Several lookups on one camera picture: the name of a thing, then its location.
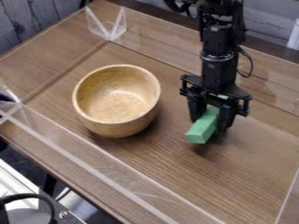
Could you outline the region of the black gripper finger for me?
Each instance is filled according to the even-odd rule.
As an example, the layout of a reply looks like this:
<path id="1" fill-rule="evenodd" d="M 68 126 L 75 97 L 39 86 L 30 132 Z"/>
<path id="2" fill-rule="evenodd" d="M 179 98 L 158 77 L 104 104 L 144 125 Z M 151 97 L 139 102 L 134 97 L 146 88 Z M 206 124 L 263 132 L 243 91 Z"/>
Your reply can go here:
<path id="1" fill-rule="evenodd" d="M 225 104 L 219 109 L 218 132 L 225 133 L 233 126 L 238 114 L 238 106 L 235 104 Z"/>
<path id="2" fill-rule="evenodd" d="M 205 100 L 198 96 L 187 96 L 191 121 L 195 123 L 207 110 Z"/>

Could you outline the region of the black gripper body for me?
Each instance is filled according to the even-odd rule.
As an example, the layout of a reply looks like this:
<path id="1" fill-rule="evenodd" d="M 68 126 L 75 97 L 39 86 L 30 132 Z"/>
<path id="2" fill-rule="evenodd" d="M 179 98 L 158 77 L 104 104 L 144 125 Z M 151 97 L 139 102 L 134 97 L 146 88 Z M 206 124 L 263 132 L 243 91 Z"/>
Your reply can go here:
<path id="1" fill-rule="evenodd" d="M 184 74 L 182 79 L 180 95 L 198 96 L 209 106 L 221 109 L 225 104 L 238 106 L 238 115 L 249 115 L 249 104 L 253 95 L 237 84 L 238 60 L 235 54 L 217 56 L 203 54 L 202 75 Z"/>

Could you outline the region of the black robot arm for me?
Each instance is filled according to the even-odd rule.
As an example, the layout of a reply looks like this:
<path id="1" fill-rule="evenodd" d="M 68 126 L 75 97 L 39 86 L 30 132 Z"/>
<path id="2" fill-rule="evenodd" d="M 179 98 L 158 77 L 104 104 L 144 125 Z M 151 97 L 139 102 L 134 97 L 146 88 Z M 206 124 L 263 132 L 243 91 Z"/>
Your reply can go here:
<path id="1" fill-rule="evenodd" d="M 247 53 L 241 45 L 246 40 L 243 0 L 163 0 L 176 13 L 199 21 L 201 33 L 201 74 L 182 76 L 180 95 L 189 100 L 191 119 L 203 118 L 210 106 L 219 109 L 217 131 L 226 132 L 237 116 L 249 115 L 253 95 L 237 84 L 239 57 Z"/>

